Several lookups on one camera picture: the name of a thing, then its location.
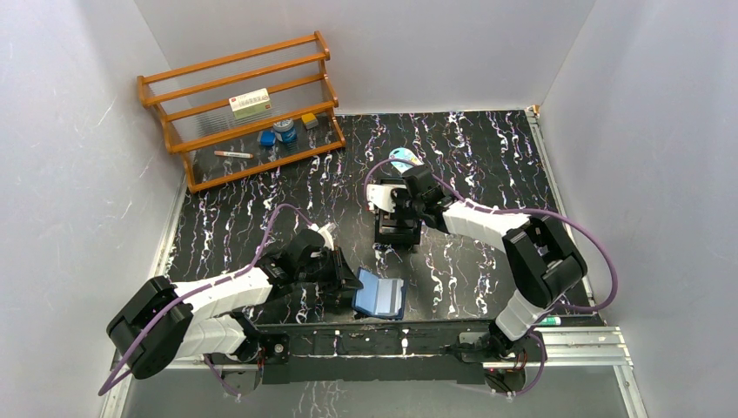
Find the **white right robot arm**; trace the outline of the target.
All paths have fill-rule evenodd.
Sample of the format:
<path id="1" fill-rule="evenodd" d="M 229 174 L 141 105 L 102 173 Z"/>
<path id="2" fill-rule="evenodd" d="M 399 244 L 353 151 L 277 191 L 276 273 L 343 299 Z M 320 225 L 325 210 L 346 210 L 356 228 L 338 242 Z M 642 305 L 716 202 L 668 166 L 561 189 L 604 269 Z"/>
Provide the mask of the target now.
<path id="1" fill-rule="evenodd" d="M 461 361 L 513 360 L 525 347 L 537 322 L 588 267 L 555 212 L 509 212 L 463 199 L 448 190 L 425 165 L 400 179 L 367 182 L 366 201 L 379 217 L 423 224 L 436 231 L 478 240 L 507 257 L 515 289 L 505 307 L 476 338 L 459 335 L 444 347 Z"/>

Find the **black card box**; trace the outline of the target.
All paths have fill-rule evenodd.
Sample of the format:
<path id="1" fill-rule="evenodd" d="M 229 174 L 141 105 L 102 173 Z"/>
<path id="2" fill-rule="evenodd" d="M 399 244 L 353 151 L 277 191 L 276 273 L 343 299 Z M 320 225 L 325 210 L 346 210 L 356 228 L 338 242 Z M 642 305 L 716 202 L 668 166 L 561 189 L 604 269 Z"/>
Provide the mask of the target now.
<path id="1" fill-rule="evenodd" d="M 374 214 L 376 244 L 410 247 L 420 243 L 421 222 L 401 179 L 380 179 L 367 186 L 366 195 Z"/>

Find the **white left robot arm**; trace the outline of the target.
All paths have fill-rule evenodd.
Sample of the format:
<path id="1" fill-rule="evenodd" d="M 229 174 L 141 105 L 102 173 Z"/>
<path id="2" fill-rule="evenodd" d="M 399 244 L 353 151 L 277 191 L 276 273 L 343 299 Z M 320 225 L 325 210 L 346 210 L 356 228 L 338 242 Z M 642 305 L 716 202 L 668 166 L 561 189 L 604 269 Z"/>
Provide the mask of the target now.
<path id="1" fill-rule="evenodd" d="M 289 339 L 256 328 L 243 313 L 282 300 L 298 287 L 341 299 L 363 288 L 327 226 L 301 230 L 261 255 L 247 273 L 191 281 L 147 280 L 110 321 L 106 333 L 137 379 L 178 358 L 223 354 L 235 361 L 284 362 Z"/>

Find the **blue leather card holder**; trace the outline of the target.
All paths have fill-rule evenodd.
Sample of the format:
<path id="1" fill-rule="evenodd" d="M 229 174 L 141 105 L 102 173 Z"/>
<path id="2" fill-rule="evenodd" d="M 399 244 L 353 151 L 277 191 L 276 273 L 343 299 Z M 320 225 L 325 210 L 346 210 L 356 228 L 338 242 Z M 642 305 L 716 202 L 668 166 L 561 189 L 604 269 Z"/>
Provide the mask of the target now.
<path id="1" fill-rule="evenodd" d="M 352 308 L 368 317 L 402 320 L 405 313 L 406 282 L 387 279 L 360 268 L 357 278 L 362 284 L 352 298 Z"/>

